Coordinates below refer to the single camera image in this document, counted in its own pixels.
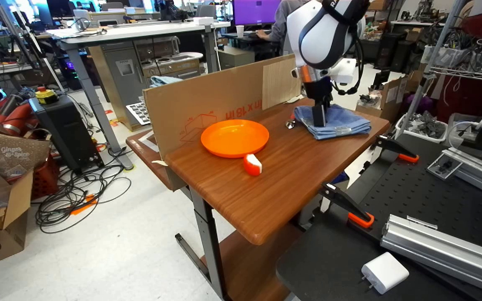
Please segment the white bin of grey parts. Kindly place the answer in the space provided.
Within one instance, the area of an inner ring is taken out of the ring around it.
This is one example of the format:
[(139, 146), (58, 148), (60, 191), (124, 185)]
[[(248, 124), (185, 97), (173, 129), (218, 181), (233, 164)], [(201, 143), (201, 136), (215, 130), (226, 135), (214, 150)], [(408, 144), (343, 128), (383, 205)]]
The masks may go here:
[(448, 125), (425, 111), (423, 114), (412, 114), (403, 133), (440, 144), (447, 139)]

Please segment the red plastic crate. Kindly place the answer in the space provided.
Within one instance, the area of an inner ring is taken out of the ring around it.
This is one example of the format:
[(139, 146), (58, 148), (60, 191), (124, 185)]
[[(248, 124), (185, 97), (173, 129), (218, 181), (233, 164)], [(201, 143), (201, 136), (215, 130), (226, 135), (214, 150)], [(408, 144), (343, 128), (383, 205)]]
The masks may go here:
[(31, 201), (54, 194), (59, 190), (60, 166), (52, 155), (34, 169)]

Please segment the blue towel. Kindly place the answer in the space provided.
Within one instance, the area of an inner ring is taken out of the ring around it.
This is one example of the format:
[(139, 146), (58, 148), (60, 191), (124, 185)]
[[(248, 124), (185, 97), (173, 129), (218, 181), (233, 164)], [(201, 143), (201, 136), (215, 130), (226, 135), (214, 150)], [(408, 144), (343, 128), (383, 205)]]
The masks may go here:
[(294, 109), (295, 119), (300, 121), (316, 140), (327, 140), (349, 135), (366, 135), (371, 129), (371, 122), (354, 114), (352, 111), (332, 104), (326, 111), (326, 124), (316, 127), (312, 117), (312, 107), (301, 105)]

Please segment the light blue cloth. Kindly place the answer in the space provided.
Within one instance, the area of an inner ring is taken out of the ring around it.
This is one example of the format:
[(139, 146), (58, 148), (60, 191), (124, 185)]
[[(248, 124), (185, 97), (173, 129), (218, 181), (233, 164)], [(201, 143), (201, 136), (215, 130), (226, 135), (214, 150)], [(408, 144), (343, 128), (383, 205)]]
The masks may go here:
[(153, 87), (161, 87), (166, 84), (172, 84), (176, 82), (180, 82), (182, 79), (177, 77), (169, 77), (169, 76), (152, 76), (150, 77), (150, 88)]

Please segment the row of monitors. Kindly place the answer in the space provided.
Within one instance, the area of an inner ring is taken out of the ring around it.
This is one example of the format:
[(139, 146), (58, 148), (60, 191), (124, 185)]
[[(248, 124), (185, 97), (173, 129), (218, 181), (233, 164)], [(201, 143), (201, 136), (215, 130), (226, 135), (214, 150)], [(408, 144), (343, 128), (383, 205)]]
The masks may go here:
[(54, 18), (73, 16), (72, 0), (0, 0), (6, 13), (19, 10), (32, 22), (38, 20), (44, 25), (54, 23)]

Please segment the open cardboard box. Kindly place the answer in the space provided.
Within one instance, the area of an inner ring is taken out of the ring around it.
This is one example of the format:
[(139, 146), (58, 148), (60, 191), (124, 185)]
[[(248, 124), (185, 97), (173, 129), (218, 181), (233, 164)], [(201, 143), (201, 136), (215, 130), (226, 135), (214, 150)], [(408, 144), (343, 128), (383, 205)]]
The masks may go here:
[(381, 91), (372, 91), (356, 103), (356, 111), (396, 122), (403, 103), (408, 76), (399, 77), (383, 84)]

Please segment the long aluminium rail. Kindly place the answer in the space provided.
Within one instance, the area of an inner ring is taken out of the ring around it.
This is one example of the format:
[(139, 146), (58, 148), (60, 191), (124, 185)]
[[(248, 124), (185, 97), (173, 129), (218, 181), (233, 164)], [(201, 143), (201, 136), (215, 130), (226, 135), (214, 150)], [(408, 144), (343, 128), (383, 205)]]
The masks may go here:
[(482, 289), (482, 246), (393, 214), (382, 229), (380, 244)]

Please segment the light wood-pattern board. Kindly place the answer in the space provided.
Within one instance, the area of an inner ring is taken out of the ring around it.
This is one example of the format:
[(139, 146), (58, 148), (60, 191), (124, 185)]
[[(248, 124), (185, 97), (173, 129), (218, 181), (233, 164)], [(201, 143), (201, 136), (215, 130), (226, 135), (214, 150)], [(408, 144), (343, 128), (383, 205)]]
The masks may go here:
[(292, 75), (296, 68), (293, 54), (265, 65), (262, 69), (262, 109), (285, 103), (302, 94), (302, 82)]

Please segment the black computer tower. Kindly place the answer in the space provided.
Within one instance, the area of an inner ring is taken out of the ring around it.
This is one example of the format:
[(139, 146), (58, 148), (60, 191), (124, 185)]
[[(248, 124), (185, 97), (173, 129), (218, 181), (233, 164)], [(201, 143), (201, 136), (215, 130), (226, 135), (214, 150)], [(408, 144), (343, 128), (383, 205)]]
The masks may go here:
[(51, 134), (53, 145), (70, 170), (81, 173), (93, 165), (105, 165), (69, 96), (61, 95), (57, 102), (48, 105), (40, 104), (36, 98), (29, 99), (28, 103), (40, 126)]

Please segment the grey box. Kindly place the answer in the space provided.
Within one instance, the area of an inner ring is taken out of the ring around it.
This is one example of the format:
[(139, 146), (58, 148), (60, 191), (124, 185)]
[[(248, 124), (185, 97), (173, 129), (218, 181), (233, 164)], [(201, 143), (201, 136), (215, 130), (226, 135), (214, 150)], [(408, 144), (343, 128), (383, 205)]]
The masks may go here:
[(255, 62), (254, 51), (243, 50), (232, 46), (224, 46), (218, 50), (218, 60), (221, 70), (239, 67)]

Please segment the office chair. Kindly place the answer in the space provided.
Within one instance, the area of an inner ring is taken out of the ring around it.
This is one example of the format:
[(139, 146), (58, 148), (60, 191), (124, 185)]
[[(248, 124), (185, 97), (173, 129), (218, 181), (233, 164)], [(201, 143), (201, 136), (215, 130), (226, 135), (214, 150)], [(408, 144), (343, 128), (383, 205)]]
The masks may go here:
[(197, 6), (195, 17), (203, 18), (203, 17), (211, 17), (216, 19), (216, 6), (212, 4), (201, 4)]

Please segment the black and orange clamp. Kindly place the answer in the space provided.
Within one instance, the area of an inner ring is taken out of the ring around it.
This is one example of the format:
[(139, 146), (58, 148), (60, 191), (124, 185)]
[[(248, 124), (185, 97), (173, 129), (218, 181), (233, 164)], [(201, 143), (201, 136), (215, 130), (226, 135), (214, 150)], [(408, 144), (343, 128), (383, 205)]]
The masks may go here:
[(341, 190), (336, 185), (333, 185), (330, 182), (323, 182), (321, 184), (319, 194), (327, 198), (331, 205), (336, 204), (337, 206), (346, 210), (348, 212), (348, 221), (352, 222), (353, 224), (363, 227), (364, 229), (369, 229), (369, 227), (373, 225), (374, 216), (363, 210), (359, 204), (356, 204), (356, 202), (354, 202), (354, 200), (352, 200), (352, 198), (350, 198), (346, 192)]
[(417, 163), (419, 161), (420, 156), (411, 152), (405, 145), (402, 143), (388, 138), (384, 135), (379, 135), (376, 138), (375, 144), (377, 147), (380, 147), (383, 151), (389, 151), (397, 154), (397, 158), (400, 160), (409, 162), (409, 163)]

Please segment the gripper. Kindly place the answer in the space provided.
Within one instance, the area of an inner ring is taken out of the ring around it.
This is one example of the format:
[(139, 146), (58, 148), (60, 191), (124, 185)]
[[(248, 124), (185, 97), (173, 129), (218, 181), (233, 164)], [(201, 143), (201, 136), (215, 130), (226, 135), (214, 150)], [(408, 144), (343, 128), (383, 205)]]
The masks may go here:
[(315, 82), (303, 84), (307, 98), (315, 101), (312, 107), (313, 124), (315, 127), (323, 128), (326, 125), (326, 117), (332, 113), (333, 106), (333, 85), (331, 79), (320, 79)]

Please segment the silver socket plate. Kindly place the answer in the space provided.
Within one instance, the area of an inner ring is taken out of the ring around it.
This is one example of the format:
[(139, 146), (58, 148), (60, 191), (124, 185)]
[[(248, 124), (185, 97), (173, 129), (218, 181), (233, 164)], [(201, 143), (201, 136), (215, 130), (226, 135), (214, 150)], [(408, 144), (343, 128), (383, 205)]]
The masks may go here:
[(455, 171), (457, 171), (463, 162), (459, 157), (449, 149), (441, 152), (440, 156), (432, 162), (426, 170), (439, 179), (448, 179)]

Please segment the purple lit monitor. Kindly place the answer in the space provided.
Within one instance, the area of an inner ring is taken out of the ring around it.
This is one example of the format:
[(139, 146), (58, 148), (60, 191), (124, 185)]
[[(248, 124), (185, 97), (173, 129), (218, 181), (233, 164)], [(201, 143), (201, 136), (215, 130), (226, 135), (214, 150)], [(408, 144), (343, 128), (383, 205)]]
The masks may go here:
[(275, 13), (281, 0), (233, 0), (235, 25), (262, 25), (275, 23)]

